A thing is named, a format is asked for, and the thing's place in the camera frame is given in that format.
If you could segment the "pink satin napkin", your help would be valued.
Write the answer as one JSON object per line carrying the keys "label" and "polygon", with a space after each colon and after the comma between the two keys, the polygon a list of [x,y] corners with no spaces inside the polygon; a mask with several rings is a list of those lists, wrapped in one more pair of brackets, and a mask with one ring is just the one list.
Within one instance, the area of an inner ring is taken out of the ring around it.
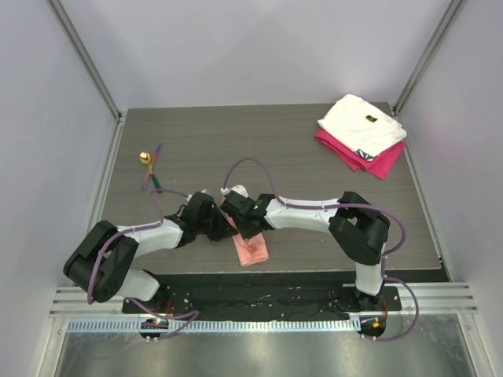
{"label": "pink satin napkin", "polygon": [[238,232],[232,236],[232,239],[241,267],[248,267],[269,259],[269,252],[262,233],[246,240]]}

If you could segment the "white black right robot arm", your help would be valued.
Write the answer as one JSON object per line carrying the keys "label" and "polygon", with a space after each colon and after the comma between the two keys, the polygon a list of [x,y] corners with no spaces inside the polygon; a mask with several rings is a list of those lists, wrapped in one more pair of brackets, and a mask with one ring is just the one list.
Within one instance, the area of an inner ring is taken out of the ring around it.
{"label": "white black right robot arm", "polygon": [[252,199],[243,188],[224,188],[220,209],[245,239],[277,229],[329,234],[355,265],[354,298],[375,309],[384,299],[382,261],[390,222],[354,192],[328,201],[292,200],[262,194]]}

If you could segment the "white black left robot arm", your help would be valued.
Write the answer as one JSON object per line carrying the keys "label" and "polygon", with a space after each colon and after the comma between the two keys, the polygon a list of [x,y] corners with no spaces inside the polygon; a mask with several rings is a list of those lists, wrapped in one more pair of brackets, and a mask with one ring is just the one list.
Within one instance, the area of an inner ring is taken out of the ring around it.
{"label": "white black left robot arm", "polygon": [[117,295],[135,298],[150,313],[159,313],[166,307],[167,293],[152,273],[132,269],[133,260],[184,247],[199,235],[217,242],[236,234],[213,197],[196,192],[176,214],[159,221],[129,227],[98,222],[66,261],[63,274],[87,293],[89,303]]}

